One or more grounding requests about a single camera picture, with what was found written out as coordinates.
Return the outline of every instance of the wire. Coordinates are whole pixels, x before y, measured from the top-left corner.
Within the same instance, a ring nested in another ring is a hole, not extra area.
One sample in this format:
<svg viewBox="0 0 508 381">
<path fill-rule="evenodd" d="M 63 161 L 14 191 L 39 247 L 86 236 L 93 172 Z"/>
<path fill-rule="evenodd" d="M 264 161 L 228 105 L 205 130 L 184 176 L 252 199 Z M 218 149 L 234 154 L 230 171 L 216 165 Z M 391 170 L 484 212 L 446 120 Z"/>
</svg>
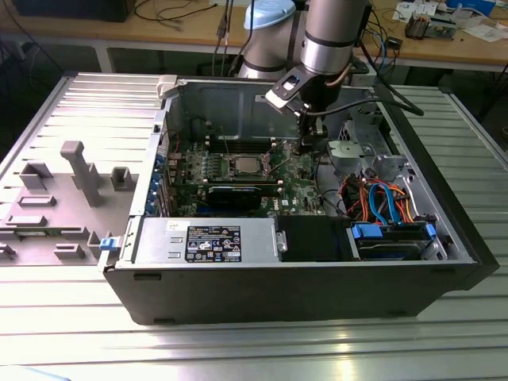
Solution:
<svg viewBox="0 0 508 381">
<path fill-rule="evenodd" d="M 240 51 L 238 52 L 237 56 L 231 63 L 231 67 L 229 68 L 229 71 L 228 71 L 228 77 L 230 77 L 231 74 L 233 73 L 233 70 L 235 70 L 235 67 L 238 65 L 238 60 L 240 59 L 240 57 L 241 57 L 242 53 L 244 52 L 245 48 L 247 47 L 248 43 L 251 42 L 252 34 L 254 33 L 254 2 L 255 2 L 255 0 L 251 0 L 251 19 L 250 19 L 251 24 L 250 24 L 250 29 L 248 31 L 247 40 L 244 42 L 243 45 L 241 45 Z"/>
<path fill-rule="evenodd" d="M 348 63 L 348 65 L 345 67 L 345 69 L 341 72 L 341 75 L 337 77 L 337 79 L 333 80 L 332 82 L 325 83 L 325 86 L 328 88 L 335 87 L 340 85 L 344 82 L 344 79 L 346 78 L 346 75 L 348 75 L 349 71 L 352 68 L 352 63 Z"/>
<path fill-rule="evenodd" d="M 379 33 L 374 32 L 372 30 L 366 30 L 366 32 L 369 32 L 370 34 L 372 34 L 372 36 L 377 37 L 377 39 L 379 40 L 379 44 L 381 46 L 381 52 L 383 54 L 383 60 L 381 61 L 381 67 L 380 67 L 380 71 L 381 71 L 384 68 L 384 62 L 387 59 L 387 46 L 384 44 L 383 38 L 379 35 Z"/>
<path fill-rule="evenodd" d="M 326 191 L 325 193 L 321 192 L 321 189 L 319 188 L 319 183 L 318 183 L 318 172 L 319 172 L 319 164 L 321 163 L 321 158 L 326 154 L 326 152 L 323 152 L 319 158 L 317 159 L 317 166 L 316 166 L 316 171 L 314 172 L 314 184 L 316 185 L 316 190 L 317 192 L 319 193 L 319 195 L 321 196 L 322 200 L 324 202 L 326 202 L 328 205 L 330 205 L 336 212 L 337 214 L 339 215 L 344 215 L 344 212 L 342 212 L 342 210 L 340 210 L 336 205 L 333 204 L 333 202 L 331 202 L 330 200 L 328 200 L 326 197 L 325 197 L 325 193 L 328 193 L 330 192 L 331 190 L 328 190 Z"/>
<path fill-rule="evenodd" d="M 487 116 L 487 114 L 492 109 L 492 107 L 494 107 L 495 103 L 498 101 L 498 96 L 500 94 L 502 94 L 504 88 L 506 87 L 507 83 L 504 83 L 501 86 L 499 86 L 499 84 L 502 80 L 502 77 L 505 75 L 507 69 L 508 69 L 508 63 L 506 63 L 505 67 L 502 69 L 501 73 L 498 75 L 498 78 L 495 80 L 494 84 L 492 85 L 492 90 L 491 90 L 490 95 L 487 96 L 485 103 L 483 104 L 481 110 L 478 112 L 478 119 L 480 121 L 482 121 Z"/>
<path fill-rule="evenodd" d="M 37 51 L 35 53 L 33 53 L 33 57 L 32 57 L 32 63 L 30 64 L 30 69 L 29 69 L 29 83 L 30 83 L 30 86 L 31 87 L 34 87 L 33 83 L 32 83 L 32 69 L 33 69 L 33 65 L 35 64 L 35 59 L 37 57 L 37 54 L 39 54 L 40 52 L 40 48 L 37 48 Z"/>
<path fill-rule="evenodd" d="M 19 22 L 17 22 L 16 18 L 14 17 L 14 15 L 10 12 L 10 9 L 9 7 L 7 6 L 7 3 L 6 3 L 6 0 L 2 0 L 3 2 L 3 6 L 6 8 L 6 11 L 7 13 L 9 14 L 9 17 L 11 18 L 11 20 L 14 22 L 14 24 L 16 24 L 16 26 L 19 28 L 19 30 L 21 30 L 30 40 L 32 40 L 32 42 L 37 45 L 37 47 L 44 53 L 45 56 L 48 57 L 48 59 L 56 66 L 58 67 L 58 70 L 60 71 L 60 73 L 64 73 L 64 70 L 62 69 L 62 67 L 48 54 L 48 52 L 46 52 L 42 46 L 40 46 L 40 44 L 34 40 L 34 38 L 32 37 L 32 35 L 30 33 L 28 33 L 26 31 L 25 28 L 23 28 L 21 26 L 21 24 Z"/>
<path fill-rule="evenodd" d="M 388 200 L 388 209 L 390 211 L 391 220 L 395 223 L 400 222 L 400 216 L 397 213 L 397 210 L 395 209 L 395 203 L 394 203 L 394 197 L 392 193 L 390 192 L 390 189 L 387 185 L 382 183 L 375 183 L 371 189 L 368 192 L 368 204 L 371 208 L 372 213 L 384 224 L 387 225 L 387 220 L 383 218 L 381 214 L 378 213 L 377 209 L 375 208 L 375 189 L 377 187 L 382 187 L 387 194 L 387 200 Z"/>
<path fill-rule="evenodd" d="M 233 13 L 233 7 L 235 0 L 230 0 L 231 5 L 229 4 L 229 0 L 226 0 L 226 9 L 224 13 L 228 12 L 226 17 L 226 32 L 225 32 L 225 44 L 224 44 L 224 52 L 222 53 L 222 64 L 221 64 L 221 76 L 224 75 L 224 66 L 225 66 L 225 58 L 228 54 L 228 45 L 229 45 L 229 31 L 231 30 L 231 14 Z"/>
<path fill-rule="evenodd" d="M 172 7 L 164 8 L 163 10 L 159 10 L 157 8 L 157 0 L 152 0 L 152 3 L 153 3 L 153 12 L 154 12 L 154 14 L 156 14 L 157 17 L 162 17 L 162 13 L 163 12 L 165 12 L 167 10 L 179 10 L 179 9 L 185 8 L 191 2 L 192 2 L 191 0 L 188 0 L 187 3 L 182 5 L 182 6 L 172 6 Z M 176 30 L 178 32 L 183 32 L 183 30 L 184 30 L 181 26 L 178 26 L 178 25 L 165 24 L 165 22 L 173 22 L 173 23 L 177 24 L 178 22 L 180 22 L 179 20 L 177 20 L 177 21 L 162 21 L 162 20 L 158 20 L 158 22 L 159 22 L 159 24 L 167 26 L 168 28 L 173 28 L 174 30 Z"/>
<path fill-rule="evenodd" d="M 214 54 L 212 54 L 212 77 L 215 76 L 215 57 L 217 56 L 217 52 L 219 50 L 219 46 L 221 46 L 222 39 L 217 37 L 217 43 L 215 44 Z"/>
<path fill-rule="evenodd" d="M 411 212 L 410 212 L 410 200 L 408 200 L 408 199 L 406 199 L 406 211 L 407 211 L 407 218 L 411 222 L 414 222 L 414 219 L 411 217 Z"/>
<path fill-rule="evenodd" d="M 404 104 L 402 104 L 400 102 L 396 102 L 396 101 L 391 100 L 391 99 L 367 98 L 367 99 L 361 99 L 359 101 L 351 102 L 351 103 L 349 103 L 347 105 L 344 105 L 344 106 L 341 106 L 341 107 L 337 107 L 336 109 L 319 111 L 319 112 L 309 112 L 309 113 L 307 113 L 307 115 L 310 116 L 310 117 L 325 117 L 327 115 L 340 113 L 341 111 L 345 111 L 345 110 L 350 109 L 350 108 L 352 108 L 354 106 L 359 106 L 359 105 L 363 105 L 364 103 L 373 103 L 373 102 L 381 102 L 381 103 L 384 103 L 384 104 L 387 104 L 387 105 L 397 106 L 397 107 L 400 107 L 403 110 L 406 110 L 406 111 L 409 111 L 410 113 L 415 114 L 414 110 L 411 107 L 406 106 L 406 105 L 404 105 Z"/>
<path fill-rule="evenodd" d="M 134 7 L 134 14 L 136 14 L 136 16 L 138 16 L 139 18 L 142 18 L 143 20 L 146 20 L 146 21 L 174 21 L 174 20 L 179 20 L 180 18 L 184 18 L 184 17 L 190 16 L 192 14 L 196 14 L 196 13 L 199 13 L 199 12 L 204 12 L 205 10 L 211 10 L 212 8 L 215 8 L 217 6 L 217 4 L 213 4 L 212 6 L 208 6 L 206 8 L 201 8 L 200 10 L 193 10 L 192 12 L 181 14 L 181 15 L 175 16 L 175 17 L 162 17 L 162 16 L 159 16 L 161 13 L 163 13 L 163 12 L 165 12 L 167 10 L 173 10 L 173 9 L 177 9 L 177 8 L 183 8 L 183 6 L 164 8 L 163 10 L 161 10 L 159 12 L 159 14 L 157 15 L 157 18 L 150 18 L 150 17 L 143 16 L 142 14 L 139 13 L 139 9 L 144 4 L 146 4 L 146 3 L 150 2 L 150 1 L 151 0 L 143 0 L 137 6 L 135 6 Z"/>
<path fill-rule="evenodd" d="M 396 89 L 394 89 L 385 79 L 384 77 L 379 73 L 378 69 L 375 67 L 374 63 L 372 62 L 372 57 L 370 54 L 368 54 L 368 51 L 367 49 L 365 48 L 365 45 L 362 41 L 360 41 L 360 47 L 362 49 L 362 52 L 364 53 L 365 55 L 365 58 L 367 58 L 367 61 L 369 62 L 369 64 L 372 66 L 372 68 L 374 69 L 375 73 L 377 74 L 377 77 L 379 78 L 379 81 L 381 81 L 381 83 L 389 90 L 391 91 L 393 94 L 395 94 L 397 97 L 399 97 L 405 104 L 407 104 L 410 108 L 411 108 L 411 113 L 412 114 L 415 114 L 415 115 L 418 115 L 420 117 L 422 117 L 425 113 L 423 112 L 422 109 L 420 109 L 419 107 L 417 107 L 416 105 L 414 105 L 414 103 L 412 103 L 408 98 L 406 98 L 404 95 L 400 94 L 398 91 L 396 91 Z"/>
</svg>

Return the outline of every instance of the green circuit board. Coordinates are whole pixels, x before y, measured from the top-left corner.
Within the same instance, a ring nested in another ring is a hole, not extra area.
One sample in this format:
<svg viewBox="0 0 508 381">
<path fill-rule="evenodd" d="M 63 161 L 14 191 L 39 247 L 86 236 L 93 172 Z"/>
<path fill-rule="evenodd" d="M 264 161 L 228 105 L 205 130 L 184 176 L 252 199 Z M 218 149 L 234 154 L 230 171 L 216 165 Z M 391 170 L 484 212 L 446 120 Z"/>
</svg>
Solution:
<svg viewBox="0 0 508 381">
<path fill-rule="evenodd" d="M 172 215 L 213 217 L 206 202 L 212 187 L 255 187 L 266 193 L 258 208 L 230 211 L 231 217 L 324 215 L 311 178 L 312 157 L 297 156 L 293 148 L 294 142 L 285 140 L 272 143 L 265 153 L 217 153 L 207 144 L 184 145 L 180 154 L 168 157 L 168 183 L 175 195 Z"/>
</svg>

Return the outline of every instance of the wooden workbench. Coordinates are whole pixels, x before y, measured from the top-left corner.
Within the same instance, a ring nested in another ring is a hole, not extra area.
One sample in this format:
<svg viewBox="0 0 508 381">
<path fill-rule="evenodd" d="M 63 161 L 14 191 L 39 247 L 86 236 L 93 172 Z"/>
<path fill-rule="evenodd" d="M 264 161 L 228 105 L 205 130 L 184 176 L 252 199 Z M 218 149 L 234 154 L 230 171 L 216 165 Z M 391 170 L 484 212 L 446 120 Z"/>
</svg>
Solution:
<svg viewBox="0 0 508 381">
<path fill-rule="evenodd" d="M 180 0 L 157 0 L 157 7 L 185 4 Z M 382 26 L 393 36 L 403 40 L 398 58 L 399 65 L 419 67 L 446 67 L 454 69 L 500 71 L 508 62 L 508 40 L 487 43 L 465 32 L 458 31 L 453 40 L 411 40 L 404 37 L 405 24 L 392 21 L 397 0 L 374 0 L 376 13 Z M 166 15 L 177 16 L 209 5 L 207 0 L 197 0 L 182 10 L 168 11 Z M 223 6 L 214 7 L 182 19 L 184 30 L 176 31 L 155 21 L 146 21 L 134 14 L 124 23 L 104 21 L 70 20 L 46 17 L 21 17 L 11 6 L 16 19 L 41 43 L 76 44 L 95 48 L 103 71 L 113 71 L 108 54 L 109 48 L 139 48 L 164 51 L 212 52 L 216 44 L 217 25 L 224 11 Z M 3 40 L 24 42 L 29 40 L 0 8 L 0 33 Z M 140 9 L 146 17 L 155 17 L 151 4 Z M 244 7 L 234 7 L 233 23 L 229 36 L 229 52 L 238 52 L 246 32 L 243 29 Z M 492 17 L 508 18 L 508 11 L 496 9 Z M 378 52 L 370 34 L 364 38 L 368 50 Z"/>
</svg>

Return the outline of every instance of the blue drive bracket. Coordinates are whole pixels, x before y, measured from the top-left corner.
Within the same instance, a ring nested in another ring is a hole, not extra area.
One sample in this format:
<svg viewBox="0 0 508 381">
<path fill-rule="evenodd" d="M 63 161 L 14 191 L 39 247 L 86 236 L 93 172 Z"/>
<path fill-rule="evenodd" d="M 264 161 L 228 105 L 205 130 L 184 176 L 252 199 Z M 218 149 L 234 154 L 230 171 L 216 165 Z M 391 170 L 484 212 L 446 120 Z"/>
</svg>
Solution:
<svg viewBox="0 0 508 381">
<path fill-rule="evenodd" d="M 383 238 L 383 231 L 379 225 L 356 224 L 351 230 L 355 240 L 358 238 Z"/>
</svg>

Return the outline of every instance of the sticker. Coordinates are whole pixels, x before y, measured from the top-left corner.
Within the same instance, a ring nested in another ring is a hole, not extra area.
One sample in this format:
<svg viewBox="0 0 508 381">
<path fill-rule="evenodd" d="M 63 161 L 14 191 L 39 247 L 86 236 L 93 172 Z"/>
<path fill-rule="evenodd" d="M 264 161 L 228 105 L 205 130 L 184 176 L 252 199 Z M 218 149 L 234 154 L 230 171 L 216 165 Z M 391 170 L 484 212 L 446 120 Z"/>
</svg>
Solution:
<svg viewBox="0 0 508 381">
<path fill-rule="evenodd" d="M 193 264 L 241 262 L 240 226 L 187 226 L 185 260 Z"/>
<path fill-rule="evenodd" d="M 185 230 L 189 227 L 189 221 L 168 221 L 166 230 Z"/>
<path fill-rule="evenodd" d="M 45 237 L 47 236 L 46 232 L 26 232 L 26 231 L 20 231 L 16 232 L 16 235 L 19 237 Z"/>
</svg>

